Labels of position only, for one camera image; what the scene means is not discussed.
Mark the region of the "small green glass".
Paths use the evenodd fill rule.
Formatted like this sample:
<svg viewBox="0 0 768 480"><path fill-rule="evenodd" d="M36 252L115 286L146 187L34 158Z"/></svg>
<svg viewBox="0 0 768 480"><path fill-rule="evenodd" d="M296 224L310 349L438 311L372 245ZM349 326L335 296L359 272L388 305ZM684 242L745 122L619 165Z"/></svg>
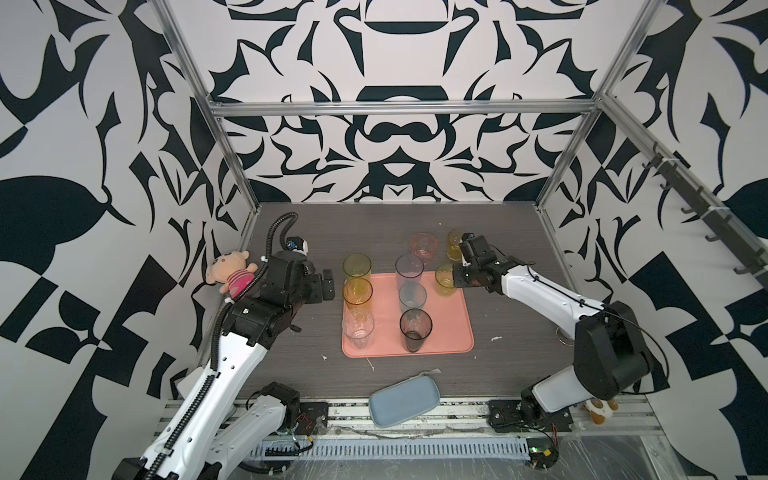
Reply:
<svg viewBox="0 0 768 480"><path fill-rule="evenodd" d="M457 288L453 279L453 264L446 263L440 265L434 274L435 278L435 291L438 295L443 297L450 297L456 291Z"/></svg>

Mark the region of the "tall amber glass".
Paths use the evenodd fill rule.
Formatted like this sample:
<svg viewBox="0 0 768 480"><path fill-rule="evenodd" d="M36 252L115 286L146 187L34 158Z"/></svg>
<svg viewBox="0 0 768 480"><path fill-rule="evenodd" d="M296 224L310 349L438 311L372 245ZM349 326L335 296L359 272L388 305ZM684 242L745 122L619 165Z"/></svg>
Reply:
<svg viewBox="0 0 768 480"><path fill-rule="evenodd" d="M354 313L372 311L373 285L362 277L350 278L343 286L342 294L345 307Z"/></svg>

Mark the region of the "tall green glass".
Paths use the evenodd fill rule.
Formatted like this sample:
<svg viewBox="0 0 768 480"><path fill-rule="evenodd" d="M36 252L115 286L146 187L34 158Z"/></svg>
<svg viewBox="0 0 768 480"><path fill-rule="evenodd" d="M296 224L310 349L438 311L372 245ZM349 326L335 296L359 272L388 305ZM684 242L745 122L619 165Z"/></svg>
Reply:
<svg viewBox="0 0 768 480"><path fill-rule="evenodd" d="M363 253L351 253L342 262L346 280L363 278L369 280L372 273L372 261Z"/></svg>

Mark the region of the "tall blue glass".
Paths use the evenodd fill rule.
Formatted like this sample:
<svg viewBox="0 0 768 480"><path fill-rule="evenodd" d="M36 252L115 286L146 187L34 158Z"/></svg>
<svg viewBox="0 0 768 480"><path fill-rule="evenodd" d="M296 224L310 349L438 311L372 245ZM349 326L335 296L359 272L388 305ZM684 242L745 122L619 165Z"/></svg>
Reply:
<svg viewBox="0 0 768 480"><path fill-rule="evenodd" d="M403 254L395 261L397 288L409 283L419 283L424 272L423 260L413 254Z"/></svg>

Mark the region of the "pink plastic tray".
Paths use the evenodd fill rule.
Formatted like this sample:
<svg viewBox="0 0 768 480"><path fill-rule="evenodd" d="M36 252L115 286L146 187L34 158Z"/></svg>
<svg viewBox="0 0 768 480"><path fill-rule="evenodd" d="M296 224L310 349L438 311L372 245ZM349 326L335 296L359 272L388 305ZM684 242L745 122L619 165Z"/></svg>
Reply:
<svg viewBox="0 0 768 480"><path fill-rule="evenodd" d="M365 337L367 344L363 348L343 335L342 351L349 358L407 356L409 352L405 346L405 336L400 330L401 309L396 275L374 274L371 282L371 313L374 320L372 333ZM471 351L474 336L463 292L453 290L450 294L443 294L432 271L422 275L421 284L427 292L425 311L432 319L433 329L418 353L443 355Z"/></svg>

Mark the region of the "teal frosted cup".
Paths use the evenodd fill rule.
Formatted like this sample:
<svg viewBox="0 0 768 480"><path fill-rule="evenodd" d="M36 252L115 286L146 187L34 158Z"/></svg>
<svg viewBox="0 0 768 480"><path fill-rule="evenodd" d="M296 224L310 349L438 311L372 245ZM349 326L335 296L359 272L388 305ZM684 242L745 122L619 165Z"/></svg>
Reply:
<svg viewBox="0 0 768 480"><path fill-rule="evenodd" d="M427 290L420 283L406 282L398 291L398 300L402 312L411 309L423 309L427 298Z"/></svg>

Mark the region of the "clear stemmed glass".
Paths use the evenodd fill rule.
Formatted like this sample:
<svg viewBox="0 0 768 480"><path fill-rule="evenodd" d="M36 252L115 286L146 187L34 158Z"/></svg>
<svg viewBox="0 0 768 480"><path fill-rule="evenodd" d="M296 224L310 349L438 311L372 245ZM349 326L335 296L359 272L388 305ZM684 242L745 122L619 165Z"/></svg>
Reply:
<svg viewBox="0 0 768 480"><path fill-rule="evenodd" d="M375 318L369 311L349 311L344 316L344 337L357 349L366 349L369 346L374 329Z"/></svg>

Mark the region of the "tall dark grey glass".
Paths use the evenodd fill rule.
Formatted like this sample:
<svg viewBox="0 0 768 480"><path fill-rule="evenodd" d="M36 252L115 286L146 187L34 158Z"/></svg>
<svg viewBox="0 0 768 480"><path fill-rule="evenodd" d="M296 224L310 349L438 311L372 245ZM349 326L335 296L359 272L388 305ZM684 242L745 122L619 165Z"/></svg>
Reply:
<svg viewBox="0 0 768 480"><path fill-rule="evenodd" d="M404 338L406 351L418 352L433 330L431 316L422 309L406 310L399 320L400 332Z"/></svg>

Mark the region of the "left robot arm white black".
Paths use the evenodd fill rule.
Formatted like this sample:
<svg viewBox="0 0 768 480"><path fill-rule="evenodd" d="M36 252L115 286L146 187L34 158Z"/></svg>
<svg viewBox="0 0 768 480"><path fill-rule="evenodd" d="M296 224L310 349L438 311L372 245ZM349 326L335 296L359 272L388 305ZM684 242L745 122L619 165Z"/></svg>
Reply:
<svg viewBox="0 0 768 480"><path fill-rule="evenodd" d="M225 479L269 435L290 431L300 395L272 382L236 421L230 408L277 337L308 304L336 294L331 270L316 270L306 255L271 255L247 287L228 296L217 315L210 359L168 426L139 457L123 459L115 479Z"/></svg>

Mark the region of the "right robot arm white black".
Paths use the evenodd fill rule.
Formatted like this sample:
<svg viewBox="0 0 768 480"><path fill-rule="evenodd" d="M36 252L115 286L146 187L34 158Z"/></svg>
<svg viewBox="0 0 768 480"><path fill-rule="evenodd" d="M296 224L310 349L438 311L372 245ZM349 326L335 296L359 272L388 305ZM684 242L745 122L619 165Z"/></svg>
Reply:
<svg viewBox="0 0 768 480"><path fill-rule="evenodd" d="M572 364L521 393L520 417L539 425L591 399L610 400L653 369L653 355L632 309L606 305L551 282L514 257L499 256L484 236L462 235L453 265L458 288L482 287L550 320L573 345Z"/></svg>

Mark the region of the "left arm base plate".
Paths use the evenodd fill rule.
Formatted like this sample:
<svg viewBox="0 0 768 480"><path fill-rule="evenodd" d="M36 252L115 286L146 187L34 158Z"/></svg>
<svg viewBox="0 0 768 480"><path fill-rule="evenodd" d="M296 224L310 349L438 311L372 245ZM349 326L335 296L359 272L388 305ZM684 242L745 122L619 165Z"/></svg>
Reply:
<svg viewBox="0 0 768 480"><path fill-rule="evenodd" d="M288 426L299 436L319 433L327 427L329 408L330 404L325 401L301 401L287 410Z"/></svg>

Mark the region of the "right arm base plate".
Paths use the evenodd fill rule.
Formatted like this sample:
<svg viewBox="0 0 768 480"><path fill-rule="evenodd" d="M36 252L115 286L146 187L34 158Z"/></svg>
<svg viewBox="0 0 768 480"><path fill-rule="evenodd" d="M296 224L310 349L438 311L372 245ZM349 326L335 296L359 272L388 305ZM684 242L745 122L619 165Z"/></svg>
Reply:
<svg viewBox="0 0 768 480"><path fill-rule="evenodd" d="M516 399L492 399L487 402L488 425L497 433L523 431L528 428L546 433L570 432L573 417L568 409L556 413L534 413Z"/></svg>

